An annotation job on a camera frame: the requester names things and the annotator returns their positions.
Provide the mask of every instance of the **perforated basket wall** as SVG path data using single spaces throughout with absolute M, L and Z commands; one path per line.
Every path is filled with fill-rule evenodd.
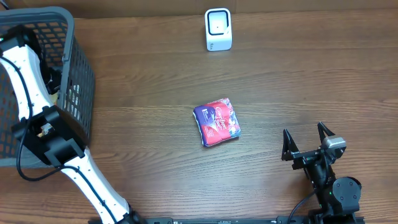
M 16 25 L 34 30 L 49 67 L 62 71 L 57 106 L 80 123 L 90 139 L 95 90 L 94 73 L 74 33 L 72 15 L 61 7 L 15 9 L 0 12 L 0 35 Z M 14 166 L 19 142 L 11 133 L 18 122 L 18 107 L 9 77 L 0 66 L 0 167 Z M 29 150 L 22 151 L 24 167 L 44 166 Z

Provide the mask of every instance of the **gray plastic bin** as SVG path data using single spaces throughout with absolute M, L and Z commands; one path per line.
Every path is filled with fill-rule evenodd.
M 73 35 L 75 22 L 72 15 L 61 7 L 0 12 L 0 35 L 19 24 L 34 30 L 45 49 L 49 67 L 62 71 L 57 105 L 80 123 L 90 139 L 95 79 Z M 11 126 L 19 122 L 18 106 L 8 74 L 1 65 L 0 97 L 0 167 L 15 166 L 19 142 L 12 135 Z M 26 148 L 22 150 L 21 164 L 29 168 L 46 166 Z

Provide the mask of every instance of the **cable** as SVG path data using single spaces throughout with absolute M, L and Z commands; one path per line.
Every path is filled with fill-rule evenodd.
M 19 71 L 19 68 L 18 68 L 14 63 L 12 63 L 10 60 L 8 60 L 7 58 L 5 58 L 5 57 L 3 57 L 3 56 L 0 56 L 0 59 L 4 60 L 4 61 L 7 62 L 9 65 L 11 65 L 11 66 L 15 69 L 15 71 L 18 73 L 19 78 L 21 79 L 21 82 L 22 82 L 22 86 L 24 87 L 24 91 L 25 91 L 26 98 L 27 98 L 27 104 L 28 104 L 28 107 L 29 107 L 29 117 L 28 117 L 28 119 L 27 119 L 26 127 L 25 127 L 25 130 L 24 130 L 24 132 L 23 132 L 23 134 L 22 134 L 22 137 L 21 137 L 21 143 L 19 144 L 19 149 L 18 149 L 18 151 L 17 151 L 17 171 L 18 171 L 18 174 L 19 174 L 23 179 L 25 179 L 25 180 L 28 180 L 28 181 L 39 181 L 39 180 L 42 180 L 42 179 L 44 179 L 44 178 L 47 178 L 47 177 L 49 177 L 49 176 L 51 176 L 51 175 L 53 175 L 53 174 L 55 174 L 55 173 L 61 171 L 62 169 L 73 169 L 75 172 L 77 172 L 77 173 L 80 174 L 80 176 L 81 176 L 81 178 L 83 178 L 83 180 L 85 180 L 85 182 L 87 183 L 87 185 L 89 186 L 89 188 L 91 189 L 91 191 L 93 191 L 95 197 L 99 200 L 99 202 L 101 202 L 102 206 L 103 206 L 103 207 L 106 209 L 106 211 L 109 213 L 109 215 L 111 216 L 113 222 L 117 223 L 116 218 L 115 218 L 114 215 L 112 214 L 112 212 L 111 212 L 111 210 L 109 209 L 109 207 L 106 205 L 105 201 L 101 199 L 100 195 L 98 195 L 97 191 L 94 189 L 94 187 L 92 186 L 92 184 L 90 183 L 90 181 L 89 181 L 89 180 L 83 175 L 83 173 L 82 173 L 79 169 L 77 169 L 76 167 L 73 167 L 73 166 L 61 166 L 61 167 L 58 167 L 58 168 L 54 169 L 53 171 L 51 171 L 51 172 L 49 172 L 49 173 L 47 173 L 47 174 L 45 174 L 45 175 L 43 175 L 43 176 L 41 176 L 41 177 L 35 177 L 35 178 L 28 177 L 28 176 L 26 176 L 26 175 L 23 173 L 23 171 L 22 171 L 22 169 L 21 169 L 21 152 L 22 152 L 22 148 L 23 148 L 23 146 L 24 146 L 24 141 L 25 141 L 25 137 L 26 137 L 27 131 L 29 130 L 30 122 L 32 121 L 32 115 L 33 115 L 32 102 L 31 102 L 31 100 L 30 100 L 30 96 L 29 96 L 29 92 L 28 92 L 28 90 L 27 90 L 26 82 L 25 82 L 25 80 L 24 80 L 24 77 L 22 76 L 21 71 Z
M 307 200 L 309 200 L 313 195 L 317 194 L 320 189 L 324 188 L 326 186 L 326 184 L 328 183 L 329 180 L 329 165 L 328 165 L 328 161 L 326 160 L 326 154 L 323 154 L 323 161 L 325 162 L 325 169 L 326 169 L 326 177 L 325 177 L 325 183 L 323 184 L 323 186 L 319 186 L 317 189 L 315 189 L 313 192 L 311 192 L 309 195 L 307 195 L 303 200 L 301 200 L 292 210 L 292 212 L 289 215 L 289 218 L 287 219 L 287 224 L 290 224 L 290 221 L 293 218 L 294 213 L 296 212 L 296 210 L 302 206 Z

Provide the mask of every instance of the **black cable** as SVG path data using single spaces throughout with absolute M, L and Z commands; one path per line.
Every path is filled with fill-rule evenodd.
M 326 160 L 326 155 L 325 153 L 323 154 L 323 161 L 325 162 L 325 169 L 326 169 L 326 177 L 325 177 L 325 183 L 323 184 L 323 186 L 319 186 L 317 189 L 315 189 L 313 192 L 311 192 L 309 195 L 307 195 L 303 200 L 301 200 L 292 210 L 292 212 L 289 215 L 289 218 L 287 219 L 287 224 L 290 224 L 290 221 L 293 218 L 294 213 L 296 212 L 296 210 L 302 206 L 307 200 L 309 200 L 313 195 L 317 194 L 320 189 L 323 189 L 324 187 L 326 187 L 326 184 L 328 183 L 329 180 L 329 165 L 328 165 L 328 161 Z
M 30 100 L 29 92 L 27 90 L 26 82 L 25 82 L 24 77 L 22 76 L 22 73 L 19 70 L 19 68 L 14 63 L 12 63 L 10 60 L 8 60 L 7 58 L 5 58 L 3 56 L 0 56 L 0 59 L 4 60 L 8 64 L 10 64 L 15 69 L 15 71 L 18 73 L 19 78 L 21 79 L 21 82 L 22 82 L 22 86 L 24 87 L 24 91 L 25 91 L 26 98 L 27 98 L 27 104 L 28 104 L 28 107 L 29 107 L 29 117 L 27 119 L 26 127 L 25 127 L 25 130 L 24 130 L 24 132 L 22 134 L 22 137 L 21 137 L 21 143 L 19 144 L 19 149 L 17 151 L 17 171 L 18 171 L 18 174 L 25 180 L 28 180 L 28 181 L 39 181 L 39 180 L 47 178 L 47 177 L 49 177 L 49 176 L 61 171 L 62 169 L 73 169 L 75 172 L 80 174 L 80 176 L 81 176 L 81 178 L 83 178 L 83 180 L 85 180 L 85 182 L 87 183 L 89 188 L 93 191 L 95 197 L 101 202 L 102 206 L 106 209 L 106 211 L 108 211 L 108 213 L 111 216 L 113 222 L 117 223 L 116 218 L 112 214 L 112 212 L 109 209 L 109 207 L 106 205 L 105 201 L 101 199 L 100 195 L 98 195 L 97 191 L 94 189 L 94 187 L 92 186 L 90 181 L 88 181 L 88 179 L 83 175 L 83 173 L 79 169 L 77 169 L 76 167 L 73 167 L 73 166 L 61 166 L 61 167 L 58 167 L 58 168 L 54 169 L 53 171 L 51 171 L 51 172 L 49 172 L 49 173 L 47 173 L 47 174 L 45 174 L 45 175 L 43 175 L 41 177 L 35 177 L 35 178 L 28 177 L 28 176 L 26 176 L 23 173 L 23 171 L 21 169 L 21 152 L 22 152 L 22 148 L 24 146 L 24 141 L 25 141 L 25 137 L 26 137 L 27 131 L 29 130 L 30 122 L 32 120 L 33 106 L 32 106 L 32 102 Z

